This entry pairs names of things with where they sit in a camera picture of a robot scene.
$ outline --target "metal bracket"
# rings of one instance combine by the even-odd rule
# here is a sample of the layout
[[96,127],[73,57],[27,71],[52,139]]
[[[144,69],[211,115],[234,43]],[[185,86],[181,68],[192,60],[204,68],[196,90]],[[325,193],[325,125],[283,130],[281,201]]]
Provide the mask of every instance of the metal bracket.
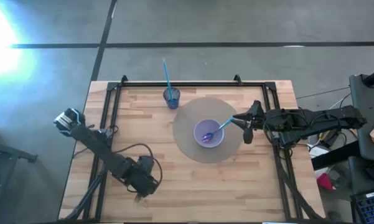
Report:
[[276,85],[275,82],[265,82],[265,85],[267,88],[269,88],[271,91],[276,91]]
[[111,91],[111,90],[114,90],[117,86],[118,86],[119,83],[117,82],[110,82],[108,83],[108,85],[106,86],[106,90],[107,91]]
[[239,75],[235,75],[234,76],[234,81],[238,82],[238,86],[242,86],[243,85],[241,77]]
[[129,79],[127,78],[126,75],[123,75],[123,76],[122,76],[121,83],[124,83],[124,82],[126,82],[126,81],[129,81]]

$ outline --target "table frame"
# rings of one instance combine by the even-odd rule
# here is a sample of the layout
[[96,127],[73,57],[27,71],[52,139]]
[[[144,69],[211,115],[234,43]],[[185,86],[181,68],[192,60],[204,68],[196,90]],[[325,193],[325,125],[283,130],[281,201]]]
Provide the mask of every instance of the table frame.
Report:
[[[263,91],[264,106],[266,108],[266,111],[270,109],[280,109],[275,82],[242,82],[239,75],[235,75],[233,81],[229,81],[229,82],[228,81],[171,82],[171,85],[174,87],[182,87],[182,86],[261,87]],[[115,100],[113,103],[113,111],[112,111],[110,126],[115,126],[115,123],[116,123],[116,115],[117,115],[122,88],[153,87],[153,86],[166,87],[167,83],[166,82],[128,82],[128,79],[125,75],[122,77],[120,82],[109,82],[106,88],[106,96],[105,96],[105,102],[103,106],[103,113],[101,115],[100,128],[105,128],[106,117],[107,117],[108,108],[110,105],[110,99],[114,91],[115,91]],[[271,108],[269,92],[271,92],[273,95],[275,108]],[[274,161],[275,161],[277,177],[278,177],[278,182],[279,182],[279,190],[281,193],[281,200],[283,204],[284,215],[285,215],[286,221],[287,222],[298,222],[298,223],[320,223],[320,222],[323,223],[324,220],[321,220],[321,221],[316,220],[316,219],[319,219],[320,216],[318,216],[314,212],[314,210],[309,206],[309,204],[306,202],[304,197],[300,194],[300,192],[297,189],[296,179],[294,176],[294,170],[292,166],[291,155],[289,151],[287,151],[287,153],[284,153],[285,161],[286,161],[286,171],[284,170],[284,167],[281,162],[281,158],[279,157],[281,149],[276,146],[273,146],[273,152],[274,152]],[[89,186],[94,181],[98,173],[98,164],[99,164],[99,158],[97,156],[94,156],[91,173],[90,173]],[[90,210],[91,210],[91,198],[90,198],[88,203],[85,205],[82,220],[77,220],[77,221],[73,220],[73,221],[76,221],[78,223],[79,222],[81,223],[100,222],[103,200],[105,196],[105,185],[106,185],[106,179],[103,179],[103,181],[100,184],[100,189],[98,190],[98,198],[96,201],[96,210],[95,210],[94,218],[90,218]],[[291,217],[291,209],[289,208],[288,196],[286,193],[285,185],[287,185],[290,191],[292,192],[292,199],[293,199],[294,208],[296,211],[296,218]],[[303,218],[302,209],[307,213],[307,216],[310,218],[310,220]]]

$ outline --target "wooden table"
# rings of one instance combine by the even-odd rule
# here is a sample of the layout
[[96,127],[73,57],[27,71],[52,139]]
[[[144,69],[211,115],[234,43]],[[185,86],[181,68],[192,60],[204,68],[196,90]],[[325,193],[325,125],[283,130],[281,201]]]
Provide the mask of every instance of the wooden table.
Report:
[[[297,108],[291,81],[275,81],[282,108]],[[99,126],[108,82],[92,82],[85,106],[86,124]],[[254,100],[263,102],[260,87],[185,87],[180,105],[200,97],[219,98],[238,113]],[[252,144],[218,164],[202,164],[185,156],[172,135],[177,110],[163,100],[163,87],[122,88],[113,150],[134,143],[148,144],[163,168],[163,181],[155,194],[134,203],[135,194],[108,175],[102,222],[260,222],[284,221],[273,149],[262,131],[255,131]],[[84,149],[77,143],[76,150]],[[307,147],[293,149],[292,163],[297,187],[314,210],[324,210]],[[136,147],[124,153],[134,159],[146,154]],[[93,153],[77,155],[70,168],[60,218],[68,215],[88,186]],[[157,165],[152,172],[159,178]]]

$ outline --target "blue spoon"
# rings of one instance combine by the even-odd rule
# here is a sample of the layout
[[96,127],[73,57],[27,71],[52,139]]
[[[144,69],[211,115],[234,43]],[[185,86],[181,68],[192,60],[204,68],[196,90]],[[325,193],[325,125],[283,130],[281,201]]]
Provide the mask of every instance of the blue spoon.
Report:
[[222,124],[216,131],[214,131],[213,133],[207,133],[205,135],[202,136],[202,142],[203,143],[208,143],[210,140],[212,140],[214,134],[221,130],[222,128],[224,128],[226,125],[230,124],[231,121],[233,120],[234,118],[231,117],[230,119],[228,119],[228,121],[226,121],[224,124]]
[[171,102],[171,101],[173,101],[172,88],[170,86],[169,75],[167,74],[166,59],[163,59],[163,69],[164,69],[164,74],[165,74],[166,80],[167,80],[167,88],[169,89],[169,96],[170,96],[170,102]]

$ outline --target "keyboard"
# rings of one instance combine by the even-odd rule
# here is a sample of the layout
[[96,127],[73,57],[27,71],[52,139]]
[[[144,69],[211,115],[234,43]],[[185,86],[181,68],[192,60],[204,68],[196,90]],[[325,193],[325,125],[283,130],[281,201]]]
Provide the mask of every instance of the keyboard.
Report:
[[362,223],[374,224],[374,190],[351,196]]

